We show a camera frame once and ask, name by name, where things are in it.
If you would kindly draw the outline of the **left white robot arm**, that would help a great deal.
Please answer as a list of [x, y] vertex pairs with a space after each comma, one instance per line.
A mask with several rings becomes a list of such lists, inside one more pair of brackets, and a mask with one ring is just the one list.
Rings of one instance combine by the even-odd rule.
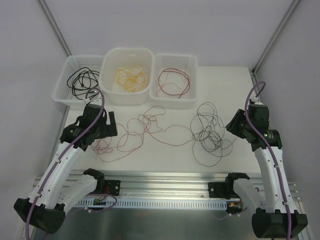
[[14, 210], [27, 226], [55, 234], [67, 213], [88, 194], [105, 194], [105, 175], [89, 168], [67, 190], [62, 187], [76, 161], [96, 140], [117, 136], [115, 114], [88, 104], [75, 123], [66, 126], [57, 151], [39, 183], [27, 198], [18, 198]]

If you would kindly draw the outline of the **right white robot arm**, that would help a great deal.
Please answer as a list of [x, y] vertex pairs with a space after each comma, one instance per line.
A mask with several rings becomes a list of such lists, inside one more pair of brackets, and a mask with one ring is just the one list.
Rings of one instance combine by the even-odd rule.
[[251, 225], [257, 238], [295, 238], [307, 225], [306, 214], [299, 213], [293, 200], [283, 165], [280, 134], [269, 128], [269, 109], [251, 103], [239, 109], [226, 130], [247, 140], [260, 168], [264, 195], [245, 173], [232, 172], [225, 178], [225, 198], [238, 196], [252, 212]]

